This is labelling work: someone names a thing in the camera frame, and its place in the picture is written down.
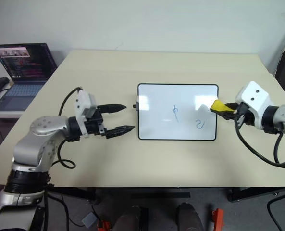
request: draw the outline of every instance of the whiteboard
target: whiteboard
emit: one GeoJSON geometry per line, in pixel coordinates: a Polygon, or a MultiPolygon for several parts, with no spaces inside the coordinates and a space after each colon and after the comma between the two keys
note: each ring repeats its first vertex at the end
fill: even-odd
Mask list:
{"type": "Polygon", "coordinates": [[[216,139],[216,84],[138,85],[138,133],[141,140],[216,139]]]}

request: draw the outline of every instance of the table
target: table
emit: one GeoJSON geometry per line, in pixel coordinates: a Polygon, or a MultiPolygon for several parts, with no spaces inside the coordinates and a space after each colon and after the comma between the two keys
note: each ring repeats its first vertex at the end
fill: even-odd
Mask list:
{"type": "MultiPolygon", "coordinates": [[[[82,86],[97,104],[121,103],[127,109],[103,115],[104,125],[136,125],[132,105],[139,83],[215,83],[219,98],[234,102],[250,80],[285,104],[285,93],[254,54],[198,54],[125,51],[72,51],[32,101],[0,146],[0,184],[6,182],[13,148],[33,120],[56,115],[67,93],[82,86]]],[[[63,114],[74,116],[70,98],[63,114]]],[[[254,156],[238,140],[234,124],[218,118],[215,141],[142,141],[137,127],[113,139],[91,135],[62,147],[62,158],[73,170],[55,165],[51,183],[59,187],[285,187],[285,169],[254,156]]],[[[258,151],[272,159],[276,136],[243,126],[241,133],[258,151]]],[[[285,138],[279,147],[285,161],[285,138]]]]}
{"type": "MultiPolygon", "coordinates": [[[[11,85],[12,85],[11,83],[5,85],[3,89],[10,88],[11,85]]],[[[6,92],[7,92],[6,90],[0,92],[0,99],[6,92]]],[[[14,111],[13,112],[0,112],[0,118],[19,118],[21,117],[22,114],[23,112],[14,112],[14,111]]]]}

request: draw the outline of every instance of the person's leg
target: person's leg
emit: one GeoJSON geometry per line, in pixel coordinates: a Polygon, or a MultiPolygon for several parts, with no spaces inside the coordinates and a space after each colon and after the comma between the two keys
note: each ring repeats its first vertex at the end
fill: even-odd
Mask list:
{"type": "Polygon", "coordinates": [[[177,211],[178,231],[204,231],[199,215],[191,204],[182,203],[177,211]]]}
{"type": "Polygon", "coordinates": [[[118,218],[112,231],[139,231],[140,215],[140,207],[131,207],[118,218]]]}

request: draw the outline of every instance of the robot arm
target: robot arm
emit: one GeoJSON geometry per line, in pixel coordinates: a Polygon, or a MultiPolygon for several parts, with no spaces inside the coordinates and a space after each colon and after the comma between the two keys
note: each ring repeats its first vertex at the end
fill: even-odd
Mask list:
{"type": "Polygon", "coordinates": [[[38,204],[50,181],[48,171],[55,155],[60,152],[60,145],[65,141],[86,138],[89,134],[108,139],[131,131],[135,126],[107,130],[103,125],[102,113],[114,113],[125,108],[120,104],[97,106],[92,95],[79,90],[75,117],[60,115],[36,119],[28,134],[14,148],[12,169],[7,184],[0,192],[0,230],[30,230],[34,217],[43,217],[38,204]]]}
{"type": "Polygon", "coordinates": [[[235,101],[225,105],[216,100],[211,111],[234,120],[238,130],[246,123],[266,133],[285,134],[285,105],[274,106],[269,94],[256,82],[251,81],[244,86],[235,101]]]}

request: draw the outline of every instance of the handwritten symbol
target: handwritten symbol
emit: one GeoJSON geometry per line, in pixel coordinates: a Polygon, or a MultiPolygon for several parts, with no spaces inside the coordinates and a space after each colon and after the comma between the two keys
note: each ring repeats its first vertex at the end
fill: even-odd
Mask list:
{"type": "Polygon", "coordinates": [[[199,120],[199,119],[197,119],[196,120],[196,127],[198,128],[198,129],[201,129],[201,128],[203,128],[203,126],[204,126],[204,124],[205,124],[205,121],[203,122],[203,124],[202,125],[200,125],[201,124],[201,120],[199,120]]]}
{"type": "Polygon", "coordinates": [[[175,104],[173,105],[173,113],[174,113],[174,116],[175,116],[175,119],[176,119],[176,121],[177,122],[179,122],[179,120],[177,119],[177,115],[176,115],[176,113],[179,111],[179,109],[177,109],[176,107],[175,107],[175,104]]]}

